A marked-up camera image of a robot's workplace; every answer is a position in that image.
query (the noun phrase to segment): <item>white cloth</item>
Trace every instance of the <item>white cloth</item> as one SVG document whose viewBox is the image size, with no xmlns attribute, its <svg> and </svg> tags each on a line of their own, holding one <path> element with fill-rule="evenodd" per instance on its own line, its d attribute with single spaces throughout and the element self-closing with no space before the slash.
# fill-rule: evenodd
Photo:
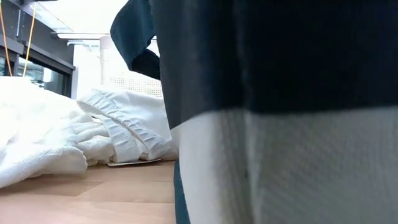
<svg viewBox="0 0 398 224">
<path fill-rule="evenodd" d="M 113 93 L 109 99 L 97 96 L 98 90 L 93 92 L 93 98 L 80 101 L 87 110 L 83 111 L 76 101 L 40 89 L 24 78 L 0 77 L 0 188 L 42 174 L 82 173 L 88 166 L 109 162 L 112 157 L 114 161 L 126 161 L 170 154 L 170 133 L 163 132 L 168 129 L 167 120 L 156 119 L 160 110 L 147 112 L 162 107 L 158 99 L 158 105 L 153 104 L 153 108 L 149 105 L 146 110 L 144 96 L 137 98 L 141 101 L 115 99 Z M 141 104 L 136 110 L 124 109 L 130 103 Z M 110 105 L 117 105 L 122 115 L 109 115 L 106 108 Z M 90 116 L 94 112 L 104 124 Z M 118 151 L 115 154 L 114 148 L 121 146 L 124 154 Z"/>
</svg>

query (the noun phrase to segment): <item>string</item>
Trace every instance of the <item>string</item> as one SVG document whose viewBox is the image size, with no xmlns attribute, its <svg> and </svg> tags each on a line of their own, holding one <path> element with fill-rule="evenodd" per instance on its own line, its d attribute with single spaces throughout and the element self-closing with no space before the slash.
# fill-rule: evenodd
<svg viewBox="0 0 398 224">
<path fill-rule="evenodd" d="M 0 1 L 0 20 L 1 20 L 1 28 L 2 28 L 2 37 L 3 37 L 3 40 L 4 40 L 4 48 L 6 49 L 6 60 L 7 60 L 8 70 L 9 70 L 10 76 L 12 76 L 11 63 L 10 63 L 10 58 L 8 56 L 6 29 L 4 28 L 4 19 L 2 17 L 1 1 Z"/>
<path fill-rule="evenodd" d="M 30 26 L 30 34 L 29 34 L 29 41 L 27 44 L 25 67 L 24 67 L 24 73 L 22 74 L 22 77 L 25 77 L 25 75 L 26 75 L 27 60 L 29 59 L 30 44 L 32 43 L 33 27 L 35 26 L 35 16 L 36 16 L 36 4 L 33 7 L 32 25 Z"/>
</svg>

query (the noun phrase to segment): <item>wooden floor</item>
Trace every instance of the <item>wooden floor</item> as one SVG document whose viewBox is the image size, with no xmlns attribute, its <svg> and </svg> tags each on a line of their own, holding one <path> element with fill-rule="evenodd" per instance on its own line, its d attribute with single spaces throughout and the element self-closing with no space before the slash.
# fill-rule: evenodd
<svg viewBox="0 0 398 224">
<path fill-rule="evenodd" d="M 175 224 L 173 162 L 95 167 L 0 189 L 0 223 Z"/>
</svg>

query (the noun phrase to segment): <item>white knit fabric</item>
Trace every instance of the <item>white knit fabric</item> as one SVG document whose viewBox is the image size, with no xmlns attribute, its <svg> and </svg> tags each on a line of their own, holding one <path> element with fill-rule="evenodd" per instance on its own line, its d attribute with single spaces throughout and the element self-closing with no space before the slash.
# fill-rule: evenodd
<svg viewBox="0 0 398 224">
<path fill-rule="evenodd" d="M 231 110 L 184 122 L 175 130 L 191 223 L 398 222 L 397 118 L 397 108 Z"/>
</svg>

